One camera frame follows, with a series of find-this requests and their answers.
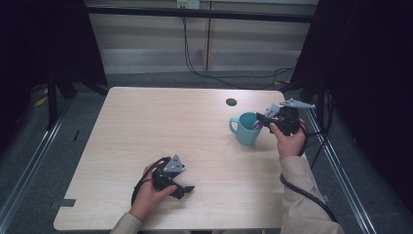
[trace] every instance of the teal mug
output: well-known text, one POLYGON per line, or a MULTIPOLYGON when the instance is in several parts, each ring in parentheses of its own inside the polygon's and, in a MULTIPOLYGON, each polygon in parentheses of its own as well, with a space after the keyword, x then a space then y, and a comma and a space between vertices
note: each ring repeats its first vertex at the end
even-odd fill
POLYGON ((252 112, 244 113, 240 116, 240 118, 230 119, 230 130, 237 137, 237 141, 240 144, 252 145, 257 140, 261 129, 251 130, 251 127, 256 121, 256 114, 252 112), (234 129, 233 123, 238 123, 236 129, 234 129))

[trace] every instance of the wall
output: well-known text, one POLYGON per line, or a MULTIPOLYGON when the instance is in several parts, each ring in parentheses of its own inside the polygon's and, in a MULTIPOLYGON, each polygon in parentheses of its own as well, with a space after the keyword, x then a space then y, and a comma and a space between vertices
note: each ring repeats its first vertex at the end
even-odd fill
MULTIPOLYGON (((201 9, 312 15, 313 0, 202 1, 201 9)), ((99 1, 87 4, 176 8, 176 1, 99 1)), ((188 70, 181 18, 90 14, 105 72, 188 70)), ((294 65, 309 25, 235 19, 186 19, 189 55, 197 70, 274 70, 294 65)))

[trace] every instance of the human hand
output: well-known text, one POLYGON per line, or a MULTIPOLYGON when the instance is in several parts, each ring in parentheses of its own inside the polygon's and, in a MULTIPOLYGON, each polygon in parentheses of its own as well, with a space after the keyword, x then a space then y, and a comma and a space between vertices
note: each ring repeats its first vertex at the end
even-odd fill
MULTIPOLYGON (((145 174, 151 166, 146 167, 143 173, 145 174)), ((153 186, 152 174, 153 171, 149 172, 144 179, 129 211, 131 215, 140 221, 143 221, 165 197, 168 197, 177 188, 176 185, 171 185, 162 191, 156 190, 153 186)))
MULTIPOLYGON (((300 120, 301 127, 304 128, 304 122, 300 120)), ((306 139, 304 132, 301 128, 298 129, 298 132, 292 136, 285 136, 277 127, 276 124, 271 123, 270 129, 276 136, 278 140, 278 149, 280 154, 280 160, 288 156, 298 156, 301 149, 303 148, 304 141, 306 139)))

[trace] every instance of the mug handle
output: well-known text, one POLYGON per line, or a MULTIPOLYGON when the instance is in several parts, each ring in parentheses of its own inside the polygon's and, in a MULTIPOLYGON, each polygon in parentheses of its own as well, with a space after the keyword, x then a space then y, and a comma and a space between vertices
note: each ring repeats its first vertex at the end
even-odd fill
POLYGON ((237 134, 237 130, 234 129, 234 127, 232 126, 232 123, 238 123, 240 121, 239 118, 231 118, 230 119, 230 130, 231 132, 233 132, 233 134, 237 134))

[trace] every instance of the sleeve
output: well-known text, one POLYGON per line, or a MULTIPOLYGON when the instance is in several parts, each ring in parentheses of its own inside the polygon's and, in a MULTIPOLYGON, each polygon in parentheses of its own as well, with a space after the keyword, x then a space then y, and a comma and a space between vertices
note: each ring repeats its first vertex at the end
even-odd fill
POLYGON ((110 234, 136 234, 141 226, 142 222, 139 219, 132 214, 125 213, 121 219, 119 219, 118 223, 116 223, 110 234))
MULTIPOLYGON (((323 201, 306 158, 286 157, 281 160, 281 166, 286 181, 323 201)), ((285 187, 282 199, 282 234, 286 233, 344 234, 344 231, 315 202, 285 187)))

